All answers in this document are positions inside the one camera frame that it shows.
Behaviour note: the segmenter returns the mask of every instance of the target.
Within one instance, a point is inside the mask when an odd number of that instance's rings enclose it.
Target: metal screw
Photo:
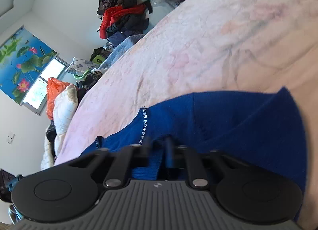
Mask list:
[[[121,184],[119,179],[109,179],[105,182],[108,187],[117,187]]]
[[[197,187],[207,186],[208,183],[209,183],[209,182],[208,182],[207,180],[205,180],[205,179],[194,179],[194,180],[192,181],[192,184],[193,184],[194,186],[197,186]]]

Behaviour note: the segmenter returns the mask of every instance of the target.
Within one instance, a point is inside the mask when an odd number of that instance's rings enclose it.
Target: dark blue garment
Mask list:
[[[234,91],[192,93],[139,110],[133,121],[109,136],[102,147],[115,152],[138,143],[144,120],[152,140],[170,134],[200,153],[220,150],[285,176],[304,192],[307,169],[305,131],[298,108],[287,89],[277,94]],[[96,144],[84,153],[95,150]],[[156,179],[162,151],[152,154],[150,166],[136,168],[133,177]]]

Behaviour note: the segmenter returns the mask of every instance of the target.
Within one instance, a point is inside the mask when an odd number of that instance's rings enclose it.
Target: pile of clothes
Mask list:
[[[184,0],[175,0],[179,5]],[[150,0],[99,0],[97,16],[102,20],[97,31],[117,47],[127,37],[142,34],[149,26],[145,10],[153,13]]]

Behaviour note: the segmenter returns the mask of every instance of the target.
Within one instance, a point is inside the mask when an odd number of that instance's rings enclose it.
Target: pink lotus flower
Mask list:
[[[37,54],[37,53],[38,53],[38,51],[36,50],[35,47],[31,47],[31,48],[29,49],[29,51],[31,51],[33,54]]]
[[[30,85],[30,82],[23,79],[18,84],[18,90],[21,92],[26,92],[27,90],[29,90],[29,85]]]

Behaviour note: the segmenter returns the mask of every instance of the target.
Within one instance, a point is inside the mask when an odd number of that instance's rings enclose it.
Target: bedspread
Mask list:
[[[309,175],[299,217],[318,226],[318,0],[186,0],[129,49],[86,94],[57,163],[140,107],[191,92],[276,92],[287,86],[303,116]]]

